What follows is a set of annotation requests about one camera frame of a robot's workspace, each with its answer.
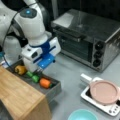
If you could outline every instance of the white countertop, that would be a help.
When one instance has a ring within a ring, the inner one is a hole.
[[[120,114],[112,117],[80,97],[81,92],[86,87],[80,80],[82,73],[92,78],[100,77],[109,80],[120,86],[120,55],[102,73],[99,73],[59,54],[56,63],[51,64],[44,73],[61,81],[62,84],[62,92],[55,97],[50,105],[52,120],[67,120],[69,115],[78,109],[90,110],[98,117],[98,120],[120,120]]]

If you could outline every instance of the cable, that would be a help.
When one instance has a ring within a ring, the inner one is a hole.
[[[22,9],[20,9],[19,11],[16,12],[16,14],[13,16],[13,18],[11,20],[10,26],[9,26],[9,28],[8,28],[8,30],[6,32],[6,35],[5,35],[4,39],[3,39],[3,42],[2,42],[3,58],[4,58],[4,61],[6,62],[7,66],[10,68],[10,70],[11,70],[12,73],[14,73],[14,69],[8,64],[8,62],[7,62],[6,58],[5,58],[5,52],[4,52],[4,45],[5,45],[5,40],[6,40],[7,34],[9,32],[9,30],[10,30],[10,28],[12,26],[12,22],[15,19],[15,17],[17,16],[17,14],[20,13],[22,10],[24,10],[24,9],[26,9],[26,8],[32,6],[32,5],[35,5],[37,3],[40,3],[40,2],[35,2],[35,3],[30,4],[30,5],[27,5],[27,6],[23,7]]]

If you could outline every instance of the wooden cutting board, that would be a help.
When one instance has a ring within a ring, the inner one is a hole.
[[[0,99],[14,120],[51,120],[45,95],[0,66]]]

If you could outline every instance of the orange vegetable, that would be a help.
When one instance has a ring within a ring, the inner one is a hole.
[[[51,81],[45,78],[41,78],[40,85],[46,89],[51,87]]]
[[[25,66],[18,65],[17,67],[15,67],[15,72],[19,75],[23,75],[27,72],[27,69]]]

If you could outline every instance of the black oven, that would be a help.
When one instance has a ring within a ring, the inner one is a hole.
[[[69,10],[52,22],[62,53],[103,71],[120,52],[120,22]]]

